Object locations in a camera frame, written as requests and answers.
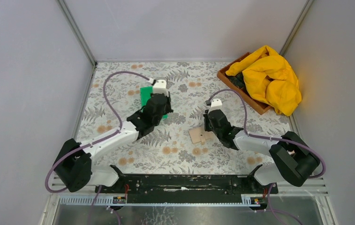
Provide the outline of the green plastic bin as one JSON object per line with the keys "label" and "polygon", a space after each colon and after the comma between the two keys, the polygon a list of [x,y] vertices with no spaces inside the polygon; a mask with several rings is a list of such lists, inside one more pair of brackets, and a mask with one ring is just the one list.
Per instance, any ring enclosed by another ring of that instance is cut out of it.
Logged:
{"label": "green plastic bin", "polygon": [[163,116],[163,119],[168,117],[171,109],[170,97],[163,94],[152,94],[152,87],[144,87],[140,89],[142,113],[145,116]]}

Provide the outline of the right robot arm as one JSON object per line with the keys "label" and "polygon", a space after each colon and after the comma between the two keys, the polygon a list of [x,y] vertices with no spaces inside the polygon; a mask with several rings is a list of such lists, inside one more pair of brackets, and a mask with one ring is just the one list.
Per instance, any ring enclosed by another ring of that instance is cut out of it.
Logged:
{"label": "right robot arm", "polygon": [[321,163],[296,133],[288,131],[280,138],[251,134],[231,125],[220,109],[205,111],[204,128],[228,149],[251,150],[273,159],[273,163],[261,165],[250,173],[247,186],[253,193],[280,181],[300,187]]}

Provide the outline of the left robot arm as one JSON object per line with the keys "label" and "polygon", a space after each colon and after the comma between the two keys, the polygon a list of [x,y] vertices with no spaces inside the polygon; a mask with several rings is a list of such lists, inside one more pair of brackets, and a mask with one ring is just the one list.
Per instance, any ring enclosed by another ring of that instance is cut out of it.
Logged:
{"label": "left robot arm", "polygon": [[95,166],[95,162],[112,150],[131,144],[151,133],[164,115],[173,112],[170,93],[152,94],[146,105],[127,117],[121,128],[113,129],[95,139],[64,142],[52,171],[61,179],[65,190],[76,192],[87,184],[106,186],[117,193],[123,189],[121,174],[111,166]]}

